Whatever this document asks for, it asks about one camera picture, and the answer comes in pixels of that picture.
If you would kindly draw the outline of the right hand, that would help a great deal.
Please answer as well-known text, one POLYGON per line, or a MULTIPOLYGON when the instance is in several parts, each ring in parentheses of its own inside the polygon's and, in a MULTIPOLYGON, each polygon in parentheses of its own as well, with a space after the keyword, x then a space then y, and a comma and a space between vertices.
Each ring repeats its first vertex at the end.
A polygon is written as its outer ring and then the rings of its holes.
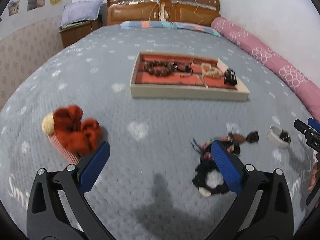
POLYGON ((311 178, 310 178, 310 182, 309 182, 309 186, 308 186, 308 190, 311 191, 316 182, 317 182, 317 173, 319 172, 319 152, 317 152, 316 154, 316 163, 314 164, 313 168, 312 168, 312 174, 311 174, 311 178))

